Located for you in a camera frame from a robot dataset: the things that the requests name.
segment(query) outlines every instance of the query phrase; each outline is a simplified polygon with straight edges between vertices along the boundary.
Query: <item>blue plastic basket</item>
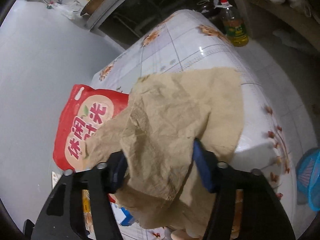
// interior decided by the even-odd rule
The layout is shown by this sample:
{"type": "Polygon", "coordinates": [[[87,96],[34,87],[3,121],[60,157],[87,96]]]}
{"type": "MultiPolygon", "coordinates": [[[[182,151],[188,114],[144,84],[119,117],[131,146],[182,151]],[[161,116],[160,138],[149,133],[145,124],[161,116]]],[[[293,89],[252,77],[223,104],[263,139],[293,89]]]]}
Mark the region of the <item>blue plastic basket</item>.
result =
{"type": "Polygon", "coordinates": [[[297,169],[298,190],[306,195],[313,211],[320,211],[320,149],[307,156],[297,169]]]}

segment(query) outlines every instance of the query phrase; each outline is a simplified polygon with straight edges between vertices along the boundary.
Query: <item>cooking oil bottle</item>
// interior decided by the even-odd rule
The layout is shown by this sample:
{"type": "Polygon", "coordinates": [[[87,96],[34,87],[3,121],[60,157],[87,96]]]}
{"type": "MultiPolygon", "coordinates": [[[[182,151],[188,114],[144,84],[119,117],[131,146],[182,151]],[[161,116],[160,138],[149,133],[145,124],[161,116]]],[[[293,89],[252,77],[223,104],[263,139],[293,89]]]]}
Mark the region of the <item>cooking oil bottle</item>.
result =
{"type": "Polygon", "coordinates": [[[229,4],[227,0],[221,0],[221,16],[227,32],[227,38],[236,47],[241,47],[249,42],[249,37],[239,11],[229,4]]]}

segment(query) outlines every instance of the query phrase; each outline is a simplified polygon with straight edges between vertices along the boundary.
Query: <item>beige cloth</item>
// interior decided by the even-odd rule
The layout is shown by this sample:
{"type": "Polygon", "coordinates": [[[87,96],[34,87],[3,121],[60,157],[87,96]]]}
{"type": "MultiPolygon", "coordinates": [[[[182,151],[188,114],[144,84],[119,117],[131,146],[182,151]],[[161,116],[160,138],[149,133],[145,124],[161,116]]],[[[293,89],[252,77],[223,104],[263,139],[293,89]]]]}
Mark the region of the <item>beige cloth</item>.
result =
{"type": "Polygon", "coordinates": [[[231,68],[152,74],[128,107],[86,141],[87,167],[122,149],[128,161],[120,205],[144,228],[174,226],[202,236],[215,199],[192,163],[195,137],[230,161],[244,126],[240,74],[231,68]]]}

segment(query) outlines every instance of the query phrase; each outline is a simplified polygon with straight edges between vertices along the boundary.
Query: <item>shelf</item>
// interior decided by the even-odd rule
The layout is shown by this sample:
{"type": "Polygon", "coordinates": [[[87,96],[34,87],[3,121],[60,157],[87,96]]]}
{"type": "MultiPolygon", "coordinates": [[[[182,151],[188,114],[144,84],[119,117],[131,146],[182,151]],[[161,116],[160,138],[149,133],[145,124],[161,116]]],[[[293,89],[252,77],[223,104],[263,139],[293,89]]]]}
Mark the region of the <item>shelf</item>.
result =
{"type": "Polygon", "coordinates": [[[248,0],[286,22],[303,37],[305,37],[318,51],[320,51],[320,25],[316,20],[307,18],[296,12],[289,4],[274,4],[269,0],[248,0]]]}

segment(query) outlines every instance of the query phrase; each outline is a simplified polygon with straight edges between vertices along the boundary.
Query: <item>red snack bag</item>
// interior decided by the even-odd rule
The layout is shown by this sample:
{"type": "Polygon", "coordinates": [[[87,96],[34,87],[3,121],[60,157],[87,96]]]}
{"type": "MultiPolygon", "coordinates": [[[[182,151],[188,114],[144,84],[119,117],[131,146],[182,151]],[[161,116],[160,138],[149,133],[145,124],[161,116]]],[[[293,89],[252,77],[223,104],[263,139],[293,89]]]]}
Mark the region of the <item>red snack bag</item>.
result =
{"type": "Polygon", "coordinates": [[[128,105],[129,95],[113,90],[74,85],[64,107],[54,142],[53,160],[62,170],[86,169],[82,162],[84,141],[104,122],[128,105]]]}

